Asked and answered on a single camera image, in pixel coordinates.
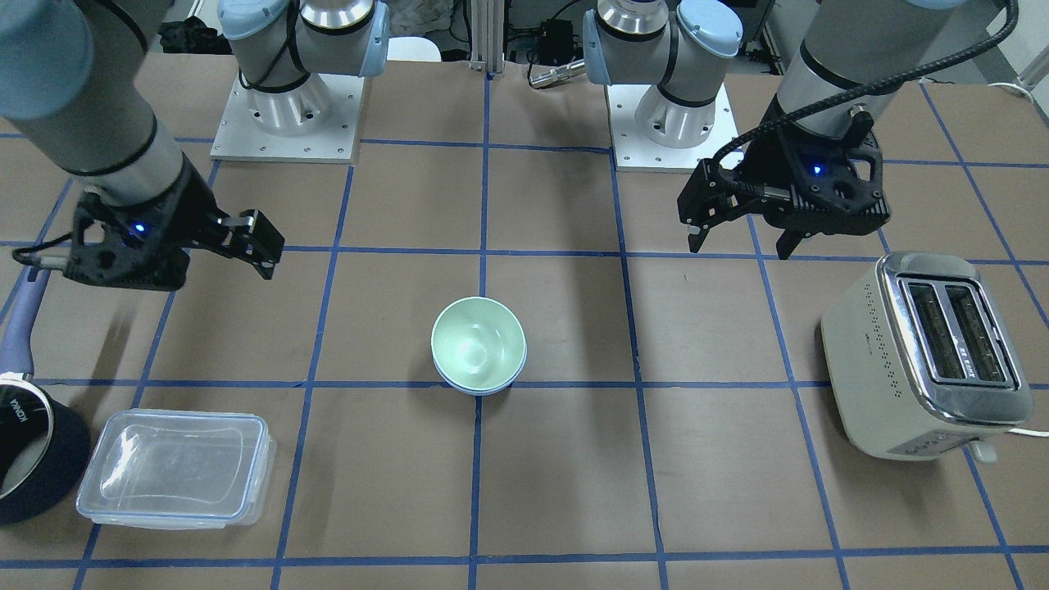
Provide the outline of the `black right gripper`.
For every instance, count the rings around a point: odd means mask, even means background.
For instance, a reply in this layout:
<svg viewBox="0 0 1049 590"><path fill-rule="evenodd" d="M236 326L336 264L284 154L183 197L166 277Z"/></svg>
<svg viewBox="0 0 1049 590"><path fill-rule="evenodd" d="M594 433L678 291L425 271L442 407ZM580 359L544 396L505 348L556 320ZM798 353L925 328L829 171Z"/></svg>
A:
<svg viewBox="0 0 1049 590"><path fill-rule="evenodd" d="M168 225L169 239L181 247L240 259L263 279L273 279L285 238L265 213L248 209L232 216L222 211L209 184L189 160L183 161L172 190L177 204Z"/></svg>

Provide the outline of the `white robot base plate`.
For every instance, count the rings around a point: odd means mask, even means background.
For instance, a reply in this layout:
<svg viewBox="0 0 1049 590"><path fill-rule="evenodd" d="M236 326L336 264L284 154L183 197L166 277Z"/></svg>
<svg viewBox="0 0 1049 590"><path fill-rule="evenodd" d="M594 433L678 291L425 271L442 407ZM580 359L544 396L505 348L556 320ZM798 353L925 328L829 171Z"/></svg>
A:
<svg viewBox="0 0 1049 590"><path fill-rule="evenodd" d="M366 79L314 73L287 93L233 82L210 156L218 161L351 165Z"/></svg>
<svg viewBox="0 0 1049 590"><path fill-rule="evenodd" d="M606 86L615 168L690 173L738 135L726 86L701 107L670 103L652 85Z"/></svg>

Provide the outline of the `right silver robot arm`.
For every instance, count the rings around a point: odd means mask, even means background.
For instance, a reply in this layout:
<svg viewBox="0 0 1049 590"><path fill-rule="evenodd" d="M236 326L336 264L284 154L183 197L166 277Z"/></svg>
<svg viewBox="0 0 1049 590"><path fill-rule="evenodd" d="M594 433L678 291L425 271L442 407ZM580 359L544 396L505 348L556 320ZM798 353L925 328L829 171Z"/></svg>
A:
<svg viewBox="0 0 1049 590"><path fill-rule="evenodd" d="M284 236L256 209L220 209L195 165L135 88L160 31L162 1L4 1L2 115L78 180L65 256L16 250L24 266L76 283L179 290L188 250L270 279ZM336 120L325 77L379 77L390 38L382 1L221 1L247 114L269 136Z"/></svg>

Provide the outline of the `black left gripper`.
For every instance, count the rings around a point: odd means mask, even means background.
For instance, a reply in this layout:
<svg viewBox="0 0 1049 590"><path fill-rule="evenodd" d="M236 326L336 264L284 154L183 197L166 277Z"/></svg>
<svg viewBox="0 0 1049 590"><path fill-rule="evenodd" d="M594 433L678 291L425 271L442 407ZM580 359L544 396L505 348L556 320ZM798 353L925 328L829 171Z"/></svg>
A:
<svg viewBox="0 0 1049 590"><path fill-rule="evenodd" d="M716 225L761 214L769 225L783 226L777 258L786 261L808 239L808 231L789 227L797 222L797 185L801 178L799 145L786 135L759 138L733 169L715 159L703 159L677 197L679 220L688 230L688 250L698 253Z"/></svg>

